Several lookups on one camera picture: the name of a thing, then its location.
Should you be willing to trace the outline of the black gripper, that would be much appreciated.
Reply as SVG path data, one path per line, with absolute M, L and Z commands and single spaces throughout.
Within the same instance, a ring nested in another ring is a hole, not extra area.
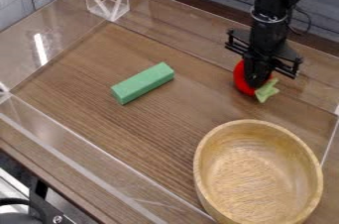
M 288 44 L 278 45 L 272 52 L 257 51 L 250 46 L 250 32 L 240 29 L 226 30 L 225 48 L 244 60 L 245 81 L 249 87 L 262 86 L 273 71 L 289 78 L 298 74 L 302 57 Z

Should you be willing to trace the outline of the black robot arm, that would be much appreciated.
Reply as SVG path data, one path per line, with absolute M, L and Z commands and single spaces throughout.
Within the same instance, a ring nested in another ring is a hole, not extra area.
M 248 31 L 229 29 L 225 48 L 242 57 L 244 81 L 260 88 L 273 71 L 289 78 L 298 72 L 302 57 L 289 47 L 286 34 L 292 10 L 300 0 L 253 0 Z

